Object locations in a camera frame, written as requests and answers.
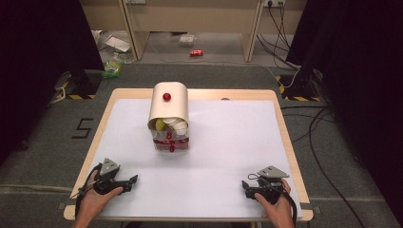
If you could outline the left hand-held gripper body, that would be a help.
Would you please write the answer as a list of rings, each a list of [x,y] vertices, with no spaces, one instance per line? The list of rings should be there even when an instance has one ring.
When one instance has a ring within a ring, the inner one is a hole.
[[[115,177],[119,170],[119,164],[109,158],[105,158],[101,163],[96,178],[94,179],[94,190],[100,195],[105,195],[118,187],[122,187],[123,190],[126,191],[127,183],[125,181],[115,181]]]

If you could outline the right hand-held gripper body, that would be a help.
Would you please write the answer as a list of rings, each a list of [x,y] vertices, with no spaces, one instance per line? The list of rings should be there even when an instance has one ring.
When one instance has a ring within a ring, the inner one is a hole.
[[[270,203],[277,203],[283,192],[283,178],[289,178],[284,171],[269,165],[258,172],[259,193]]]

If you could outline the clear drawer with red knob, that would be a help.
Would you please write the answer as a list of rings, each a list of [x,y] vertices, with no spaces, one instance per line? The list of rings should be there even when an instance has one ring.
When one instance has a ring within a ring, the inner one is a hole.
[[[152,119],[148,122],[148,128],[151,132],[152,138],[158,141],[178,141],[185,140],[188,138],[188,128],[185,135],[177,135],[175,132],[168,131],[157,131],[155,128],[155,122],[159,118]]]

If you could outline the pile of coffee capsules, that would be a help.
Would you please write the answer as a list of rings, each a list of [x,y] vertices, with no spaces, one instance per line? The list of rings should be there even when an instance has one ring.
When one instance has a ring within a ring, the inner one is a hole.
[[[157,131],[172,131],[177,135],[185,135],[187,133],[188,123],[181,118],[159,118],[155,122]]]

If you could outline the person's right hand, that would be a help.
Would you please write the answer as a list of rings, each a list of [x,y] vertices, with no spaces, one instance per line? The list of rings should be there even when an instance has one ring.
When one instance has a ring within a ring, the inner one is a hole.
[[[255,194],[256,200],[263,207],[264,212],[262,217],[264,219],[292,219],[292,206],[287,198],[280,196],[276,204],[268,202],[264,196],[259,193]]]

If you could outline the person's left hand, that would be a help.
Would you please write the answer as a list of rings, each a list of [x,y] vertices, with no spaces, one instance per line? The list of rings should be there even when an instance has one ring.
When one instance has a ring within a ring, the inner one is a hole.
[[[89,189],[84,195],[76,220],[93,220],[106,207],[106,205],[123,191],[122,187],[117,187],[107,194],[98,194],[94,189]]]

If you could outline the black stand base striped tape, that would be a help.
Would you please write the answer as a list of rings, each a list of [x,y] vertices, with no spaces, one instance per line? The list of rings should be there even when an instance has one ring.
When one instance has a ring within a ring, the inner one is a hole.
[[[300,80],[296,75],[276,76],[281,98],[288,101],[319,102],[319,96],[309,79]]]
[[[69,71],[63,73],[56,85],[56,99],[94,99],[101,83],[102,72],[100,70],[85,69],[84,74],[73,76]]]

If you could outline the green snack packet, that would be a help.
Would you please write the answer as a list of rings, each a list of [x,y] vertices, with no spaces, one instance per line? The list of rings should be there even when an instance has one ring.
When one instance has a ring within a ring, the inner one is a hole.
[[[108,60],[105,64],[105,70],[102,73],[106,78],[117,78],[121,75],[123,63],[116,60]]]

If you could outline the clear plastic bags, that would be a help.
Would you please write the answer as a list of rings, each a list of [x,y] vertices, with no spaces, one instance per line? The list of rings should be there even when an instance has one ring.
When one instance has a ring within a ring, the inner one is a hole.
[[[96,47],[104,62],[115,60],[124,64],[134,62],[128,34],[122,30],[93,30]]]

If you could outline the black curtain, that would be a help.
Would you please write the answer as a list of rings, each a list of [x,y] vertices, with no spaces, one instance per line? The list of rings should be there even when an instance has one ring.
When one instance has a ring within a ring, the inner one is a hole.
[[[403,228],[403,0],[306,0],[287,59],[322,73],[356,154]]]
[[[63,73],[103,68],[80,0],[0,0],[0,165]]]

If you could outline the clear plastic box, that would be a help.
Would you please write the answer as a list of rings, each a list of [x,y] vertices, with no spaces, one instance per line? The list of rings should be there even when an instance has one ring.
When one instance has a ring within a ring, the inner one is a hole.
[[[182,34],[179,40],[181,47],[192,47],[195,44],[196,38],[193,34]]]

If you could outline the beige desk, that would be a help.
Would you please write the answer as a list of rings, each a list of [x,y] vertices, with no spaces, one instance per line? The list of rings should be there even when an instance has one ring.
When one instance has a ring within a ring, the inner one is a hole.
[[[258,34],[275,34],[284,25],[293,35],[307,1],[266,8],[263,0],[79,0],[91,29],[127,32],[137,61],[152,31],[190,31],[237,33],[246,62],[252,60]]]

